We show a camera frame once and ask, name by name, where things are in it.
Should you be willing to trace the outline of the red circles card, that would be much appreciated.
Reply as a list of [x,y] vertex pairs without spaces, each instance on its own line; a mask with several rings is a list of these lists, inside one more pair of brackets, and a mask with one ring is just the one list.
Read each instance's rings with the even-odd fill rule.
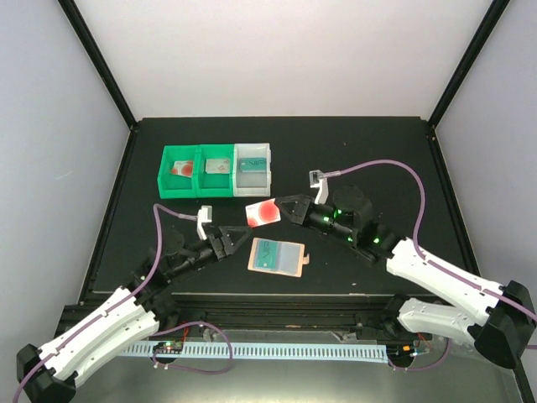
[[171,175],[191,178],[194,170],[193,160],[176,160],[170,169]]
[[275,199],[256,202],[245,207],[247,224],[251,228],[261,227],[281,220]]

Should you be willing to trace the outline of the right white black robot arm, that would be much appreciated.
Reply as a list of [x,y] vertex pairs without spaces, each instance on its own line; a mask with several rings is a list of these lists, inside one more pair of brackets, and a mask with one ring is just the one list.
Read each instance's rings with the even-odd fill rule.
[[373,205],[355,186],[338,189],[331,204],[307,195],[281,196],[275,204],[294,225],[332,237],[370,264],[442,299],[436,305],[409,297],[381,318],[391,338],[425,332],[471,344],[485,359],[515,369],[536,329],[528,289],[473,275],[401,238],[373,218]]

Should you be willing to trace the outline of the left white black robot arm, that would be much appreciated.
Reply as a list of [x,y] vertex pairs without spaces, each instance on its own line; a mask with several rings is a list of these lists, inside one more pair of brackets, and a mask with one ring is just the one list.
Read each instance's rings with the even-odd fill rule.
[[32,402],[69,402],[78,387],[125,348],[180,325],[172,296],[179,278],[233,256],[252,236],[249,227],[223,226],[193,243],[181,233],[158,235],[153,262],[145,262],[127,285],[54,340],[28,344],[16,356],[16,396]]

